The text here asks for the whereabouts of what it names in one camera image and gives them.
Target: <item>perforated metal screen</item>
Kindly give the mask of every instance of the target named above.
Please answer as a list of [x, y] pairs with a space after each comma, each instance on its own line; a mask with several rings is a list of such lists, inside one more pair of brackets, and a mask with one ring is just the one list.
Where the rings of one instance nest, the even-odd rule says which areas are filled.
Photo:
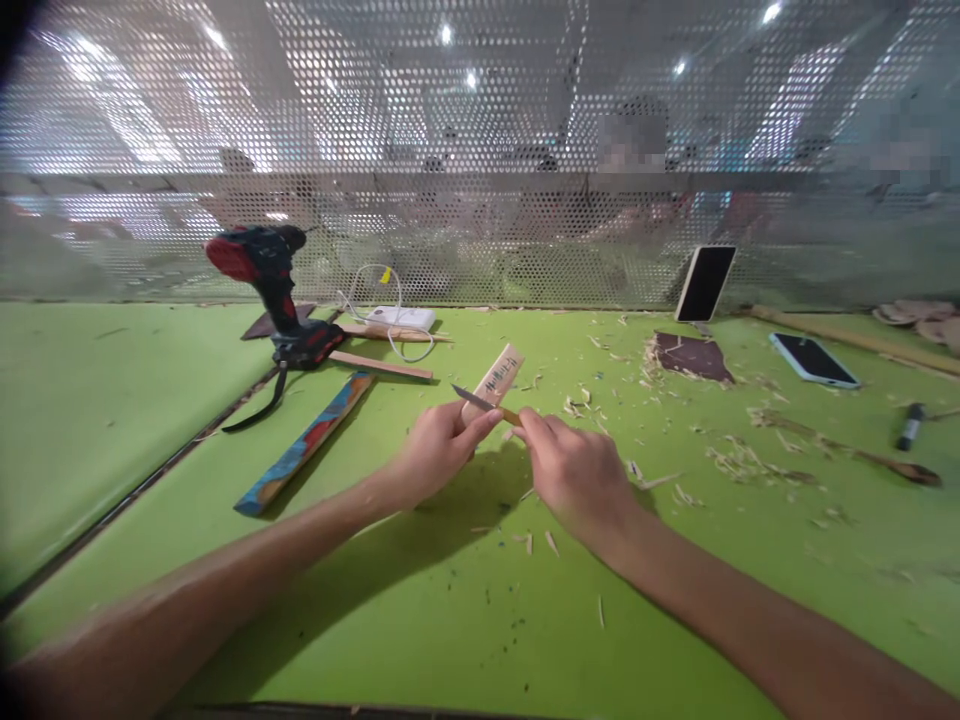
[[[315, 228], [303, 298], [651, 307], [958, 290], [954, 0], [57, 0], [4, 92], [6, 296], [250, 297], [201, 243]], [[364, 273], [366, 299], [389, 293]]]

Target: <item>wooden handle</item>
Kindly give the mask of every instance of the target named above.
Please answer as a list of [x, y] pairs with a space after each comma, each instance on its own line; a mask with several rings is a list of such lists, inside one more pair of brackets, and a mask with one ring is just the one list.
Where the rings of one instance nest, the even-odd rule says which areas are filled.
[[523, 423], [520, 422], [520, 416], [517, 415], [513, 410], [507, 410], [506, 408], [497, 408], [500, 412], [503, 413], [503, 419], [514, 427], [523, 427]]
[[809, 335], [827, 338], [828, 340], [837, 340], [839, 342], [853, 345], [854, 347], [871, 350], [876, 353], [890, 355], [901, 360], [915, 362], [924, 367], [942, 370], [951, 375], [960, 375], [960, 360], [947, 357], [946, 355], [936, 355], [926, 350], [898, 345], [896, 343], [882, 340], [880, 338], [870, 337], [851, 330], [842, 328], [832, 328], [821, 325], [816, 320], [810, 320], [805, 317], [799, 317], [788, 313], [782, 313], [763, 305], [754, 305], [749, 313], [755, 318], [766, 320], [767, 322], [783, 325], [784, 327], [800, 330]]
[[310, 427], [303, 431], [297, 441], [263, 474], [263, 477], [254, 483], [252, 488], [247, 490], [233, 509], [241, 515], [250, 517], [256, 517], [262, 513], [277, 493], [283, 490], [290, 478], [297, 473], [297, 470], [303, 467], [303, 464], [333, 434], [340, 421], [350, 414], [354, 405], [372, 384], [372, 375], [354, 373], [327, 405], [327, 409], [310, 423]]
[[863, 450], [856, 450], [857, 455], [867, 460], [871, 460], [878, 465], [883, 465], [884, 467], [890, 468], [897, 475], [906, 478], [912, 483], [917, 485], [926, 485], [927, 487], [943, 487], [943, 480], [940, 479], [940, 476], [937, 475], [933, 470], [925, 468], [923, 465], [916, 465], [915, 463], [902, 463], [898, 460], [891, 460], [890, 458], [885, 458], [881, 455], [874, 455], [873, 453], [864, 452]]

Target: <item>white cable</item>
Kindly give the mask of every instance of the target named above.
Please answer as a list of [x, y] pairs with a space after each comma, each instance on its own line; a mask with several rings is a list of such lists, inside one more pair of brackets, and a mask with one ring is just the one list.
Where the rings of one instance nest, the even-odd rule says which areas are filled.
[[[353, 294], [357, 289], [357, 281], [360, 279], [360, 273], [362, 273], [367, 268], [372, 268], [372, 267], [381, 268], [384, 271], [389, 271], [390, 275], [397, 281], [397, 305], [396, 305], [397, 312], [396, 312], [396, 317], [391, 322], [387, 322], [385, 320], [378, 320], [377, 318], [372, 318], [372, 317], [362, 318], [357, 313], [356, 308], [353, 307]], [[379, 323], [380, 325], [387, 325], [388, 326], [387, 340], [390, 341], [390, 347], [393, 348], [393, 351], [397, 355], [403, 358], [404, 362], [418, 362], [420, 360], [423, 360], [427, 355], [430, 354], [430, 351], [433, 350], [433, 346], [437, 344], [436, 340], [434, 340], [433, 338], [433, 335], [431, 335], [426, 330], [421, 330], [420, 328], [414, 328], [414, 327], [404, 327], [403, 325], [397, 324], [397, 322], [400, 320], [400, 317], [402, 316], [402, 313], [403, 313], [403, 286], [400, 284], [400, 276], [397, 274], [397, 271], [394, 270], [389, 265], [380, 265], [379, 263], [370, 263], [369, 265], [364, 265], [363, 267], [358, 269], [356, 274], [353, 276], [353, 282], [350, 284], [349, 296], [344, 295], [339, 290], [337, 290], [337, 295], [339, 295], [340, 299], [343, 301], [343, 305], [341, 305], [340, 309], [346, 310], [347, 312], [349, 312], [350, 317], [352, 317], [357, 322], [359, 323], [374, 322], [374, 323]], [[422, 332], [424, 335], [430, 338], [430, 345], [427, 346], [427, 349], [423, 353], [423, 355], [418, 355], [415, 358], [408, 358], [406, 355], [400, 352], [400, 350], [397, 348], [396, 343], [393, 342], [393, 336], [391, 335], [395, 327], [399, 327], [404, 330], [413, 330], [415, 332]]]

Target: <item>green table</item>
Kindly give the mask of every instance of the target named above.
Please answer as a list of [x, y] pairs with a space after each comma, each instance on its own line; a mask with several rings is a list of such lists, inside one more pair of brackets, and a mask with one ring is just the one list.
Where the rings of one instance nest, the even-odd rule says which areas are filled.
[[0, 597], [271, 367], [259, 306], [0, 304]]
[[[611, 313], [439, 316], [441, 329], [458, 340], [423, 362], [440, 382], [378, 381], [288, 488], [279, 515], [386, 461], [423, 408], [453, 398], [448, 380], [472, 386], [510, 341], [527, 356], [518, 386], [543, 378], [538, 389], [512, 392], [508, 407], [559, 413], [583, 383], [601, 409], [576, 422], [597, 429], [602, 412], [625, 462], [636, 461], [648, 479], [682, 471], [683, 489], [705, 504], [676, 504], [670, 486], [653, 490], [648, 499], [668, 524], [960, 692], [956, 424], [925, 425], [911, 453], [943, 476], [946, 487], [932, 490], [859, 460], [824, 459], [805, 443], [804, 454], [789, 454], [773, 430], [753, 428], [746, 412], [766, 402], [837, 440], [893, 454], [904, 415], [895, 406], [914, 399], [932, 409], [960, 404], [960, 385], [828, 343], [868, 383], [859, 393], [834, 394], [788, 369], [767, 341], [771, 326], [724, 320], [712, 325], [717, 341], [734, 374], [749, 382], [723, 390], [666, 374], [662, 391], [652, 393], [638, 382], [644, 342], [654, 329], [690, 332], [665, 317], [631, 314], [624, 326]], [[866, 318], [829, 321], [873, 330]], [[630, 362], [612, 359], [588, 335]], [[383, 343], [353, 342], [350, 350], [390, 359]], [[202, 443], [10, 618], [14, 650], [271, 522], [242, 517], [232, 505], [348, 375], [329, 367], [300, 377], [270, 420]], [[758, 375], [779, 383], [789, 402], [775, 399]], [[728, 451], [728, 434], [766, 462], [814, 474], [826, 492], [765, 479], [734, 483], [705, 455], [708, 447]], [[368, 530], [285, 591], [227, 643], [178, 704], [275, 700], [571, 718], [777, 715], [713, 649], [578, 547], [535, 496], [518, 504], [529, 486], [522, 448], [496, 433], [427, 507]], [[827, 508], [842, 508], [850, 522], [830, 519]], [[472, 533], [477, 526], [495, 529]], [[512, 538], [528, 531], [532, 556]]]

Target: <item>hand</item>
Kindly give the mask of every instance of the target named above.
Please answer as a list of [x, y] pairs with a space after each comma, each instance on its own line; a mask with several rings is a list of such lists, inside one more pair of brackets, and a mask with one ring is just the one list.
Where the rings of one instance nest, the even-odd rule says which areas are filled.
[[462, 409], [463, 402], [456, 401], [424, 410], [403, 448], [384, 469], [401, 510], [412, 510], [440, 492], [503, 420], [503, 413], [491, 410], [464, 428]]
[[640, 508], [616, 444], [530, 408], [520, 411], [520, 420], [523, 429], [514, 434], [530, 451], [537, 494], [571, 535], [599, 554]]

